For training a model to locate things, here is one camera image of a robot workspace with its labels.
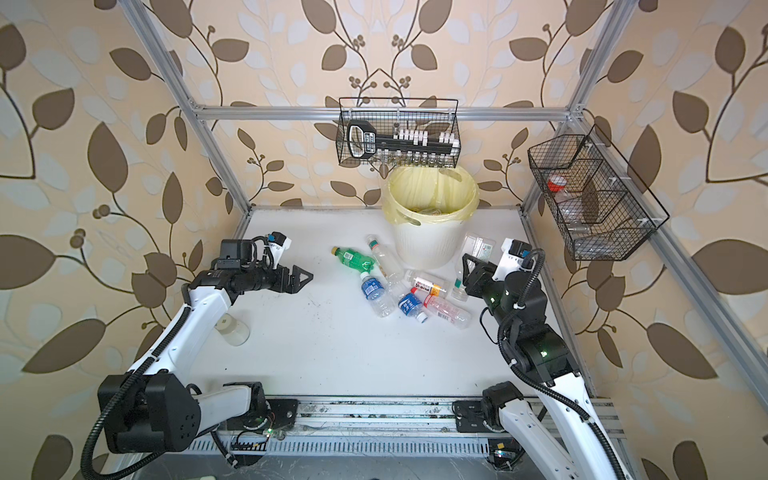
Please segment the clear bottle green band label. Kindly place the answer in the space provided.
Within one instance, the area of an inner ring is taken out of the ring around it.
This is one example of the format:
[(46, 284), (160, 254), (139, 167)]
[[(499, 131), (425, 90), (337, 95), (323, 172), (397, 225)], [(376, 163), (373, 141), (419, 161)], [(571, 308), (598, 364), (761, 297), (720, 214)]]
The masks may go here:
[(463, 278), (465, 272), (463, 266), (463, 256), (465, 254), (469, 254), (470, 256), (478, 258), (479, 260), (489, 261), (495, 245), (496, 242), (494, 240), (480, 237), (474, 233), (469, 232), (465, 235), (460, 245), (455, 263), (456, 276), (453, 290), (451, 292), (451, 296), (454, 299), (460, 302), (465, 302), (468, 299), (468, 294), (465, 290), (465, 287), (463, 286)]

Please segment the green bottle yellow cap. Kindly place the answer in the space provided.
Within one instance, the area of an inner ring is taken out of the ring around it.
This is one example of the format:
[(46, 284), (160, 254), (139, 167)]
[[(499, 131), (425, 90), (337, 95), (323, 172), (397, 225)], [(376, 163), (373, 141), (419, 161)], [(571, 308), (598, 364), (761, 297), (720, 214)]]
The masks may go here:
[(361, 273), (370, 273), (375, 267), (375, 260), (351, 248), (333, 247), (331, 253), (344, 266)]

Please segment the water bottle blue label white cap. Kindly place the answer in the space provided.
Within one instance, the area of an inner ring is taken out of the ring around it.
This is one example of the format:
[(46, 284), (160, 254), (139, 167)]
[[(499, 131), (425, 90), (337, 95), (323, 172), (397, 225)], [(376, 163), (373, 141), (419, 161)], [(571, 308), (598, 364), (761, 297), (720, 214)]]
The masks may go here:
[(391, 315), (395, 306), (386, 287), (370, 272), (360, 274), (361, 291), (368, 305), (379, 318)]

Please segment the clear bottle green red neck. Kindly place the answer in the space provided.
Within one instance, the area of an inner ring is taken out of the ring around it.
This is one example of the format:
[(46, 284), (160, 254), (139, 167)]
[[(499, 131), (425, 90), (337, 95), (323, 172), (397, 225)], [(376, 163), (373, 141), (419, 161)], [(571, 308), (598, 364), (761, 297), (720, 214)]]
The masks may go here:
[(392, 285), (404, 285), (405, 270), (395, 253), (383, 245), (375, 235), (368, 235), (366, 243), (385, 279)]

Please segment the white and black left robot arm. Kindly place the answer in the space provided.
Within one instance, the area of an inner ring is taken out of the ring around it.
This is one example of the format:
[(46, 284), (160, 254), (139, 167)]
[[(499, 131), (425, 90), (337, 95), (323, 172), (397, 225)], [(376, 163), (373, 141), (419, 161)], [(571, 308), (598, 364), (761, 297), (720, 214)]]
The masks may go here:
[(183, 288), (184, 304), (168, 328), (122, 375), (110, 375), (97, 391), (101, 413), (82, 450), (80, 472), (99, 479), (93, 466), (97, 441), (115, 454), (139, 453), (139, 461), (112, 473), (122, 479), (169, 452), (186, 450), (220, 424), (242, 417), (257, 427), (275, 416), (260, 382), (230, 382), (208, 393), (190, 383), (195, 359), (236, 299), (250, 291), (296, 294), (313, 279), (294, 266), (230, 265), (199, 273)]

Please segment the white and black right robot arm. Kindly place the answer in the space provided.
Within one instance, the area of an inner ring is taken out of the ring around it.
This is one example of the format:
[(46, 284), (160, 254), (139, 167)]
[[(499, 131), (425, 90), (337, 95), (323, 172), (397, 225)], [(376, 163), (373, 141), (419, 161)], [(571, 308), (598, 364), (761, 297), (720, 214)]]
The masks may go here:
[(544, 252), (535, 249), (519, 269), (499, 276), (496, 264), (469, 254), (462, 258), (462, 284), (496, 320), (493, 341), (505, 364), (535, 391), (558, 431), (549, 432), (513, 383), (488, 387), (480, 400), (483, 425), (509, 434), (515, 443), (492, 448), (489, 461), (498, 470), (511, 470), (529, 458), (548, 479), (629, 479), (574, 356), (546, 322), (548, 298), (539, 279), (544, 260)]

